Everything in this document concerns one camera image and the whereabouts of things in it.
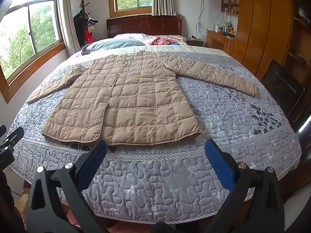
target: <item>quilted jacket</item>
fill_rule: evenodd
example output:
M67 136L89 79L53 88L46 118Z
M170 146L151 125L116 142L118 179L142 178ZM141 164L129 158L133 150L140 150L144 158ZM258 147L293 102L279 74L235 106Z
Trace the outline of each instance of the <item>quilted jacket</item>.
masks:
M34 92L29 103L75 80L47 118L43 135L64 142L102 139L108 145L173 142L201 133L176 74L257 93L251 81L204 62L141 51L75 66Z

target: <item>blue pillow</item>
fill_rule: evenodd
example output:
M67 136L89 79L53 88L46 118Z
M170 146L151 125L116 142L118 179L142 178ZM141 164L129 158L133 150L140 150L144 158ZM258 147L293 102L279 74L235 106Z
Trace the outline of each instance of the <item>blue pillow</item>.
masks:
M87 55L93 51L97 51L100 49L109 50L130 46L145 46L145 44L133 38L108 38L83 46L83 48L81 49L81 55Z

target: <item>desk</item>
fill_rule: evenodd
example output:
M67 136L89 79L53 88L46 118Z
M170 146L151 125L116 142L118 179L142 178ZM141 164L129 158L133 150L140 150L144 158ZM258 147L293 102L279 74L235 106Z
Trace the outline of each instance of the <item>desk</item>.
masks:
M231 55L234 45L234 39L228 38L218 32L208 31L206 45L209 48L219 49Z

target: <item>wooden window frame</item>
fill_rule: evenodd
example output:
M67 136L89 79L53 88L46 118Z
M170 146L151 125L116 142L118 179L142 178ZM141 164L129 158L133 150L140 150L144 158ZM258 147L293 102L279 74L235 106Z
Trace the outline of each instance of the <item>wooden window frame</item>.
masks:
M9 101L12 99L12 97L18 91L18 89L24 84L26 80L30 78L30 76L35 71L37 71L44 63L46 63L56 54L66 49L64 41L62 39L62 33L60 30L57 0L34 0L27 3L19 4L17 6L9 8L6 15L20 8L28 7L28 17L29 17L29 5L45 1L54 1L54 8L55 8L54 13L57 24L57 31L60 39L39 52L37 52L36 49L34 48L35 49L34 56L32 56L29 60L27 60L24 64L22 64L16 71L14 71L14 73L8 79L5 78L2 69L0 69L0 91L7 103L9 103Z
M108 0L108 2L109 2L110 18L130 16L130 15L139 15L139 14L151 14L151 10L152 10L151 6L140 7L139 0L137 0L136 8L128 8L128 9L123 9L123 10L118 10L117 0Z

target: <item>nightstand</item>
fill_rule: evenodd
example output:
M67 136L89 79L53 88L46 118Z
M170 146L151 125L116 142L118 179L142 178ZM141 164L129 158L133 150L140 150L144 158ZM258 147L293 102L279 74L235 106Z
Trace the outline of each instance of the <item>nightstand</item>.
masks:
M204 41L198 38L187 38L186 44L189 46L200 46L203 47Z

